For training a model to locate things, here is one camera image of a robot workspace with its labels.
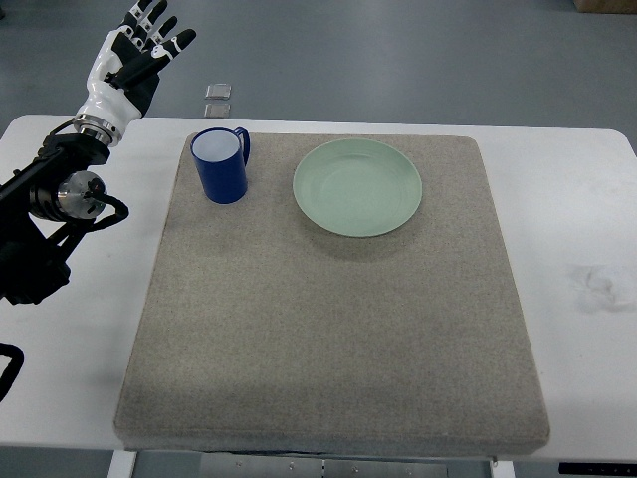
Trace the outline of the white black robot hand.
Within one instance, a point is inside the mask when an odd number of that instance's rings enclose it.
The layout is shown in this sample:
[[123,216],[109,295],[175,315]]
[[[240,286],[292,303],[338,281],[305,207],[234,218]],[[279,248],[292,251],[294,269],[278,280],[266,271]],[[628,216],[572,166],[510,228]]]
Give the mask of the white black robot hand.
[[159,73],[196,38],[190,28],[175,31],[166,1],[137,1],[109,31],[87,78],[88,97],[77,116],[92,117],[123,133],[149,110]]

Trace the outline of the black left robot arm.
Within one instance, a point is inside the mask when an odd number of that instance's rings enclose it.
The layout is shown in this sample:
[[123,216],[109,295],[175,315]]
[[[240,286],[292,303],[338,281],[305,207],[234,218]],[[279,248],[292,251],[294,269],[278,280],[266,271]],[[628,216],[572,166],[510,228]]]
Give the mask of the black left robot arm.
[[37,305],[66,286],[67,260],[85,236],[128,217],[90,171],[120,139],[113,124],[80,115],[54,128],[1,185],[1,297],[10,304]]

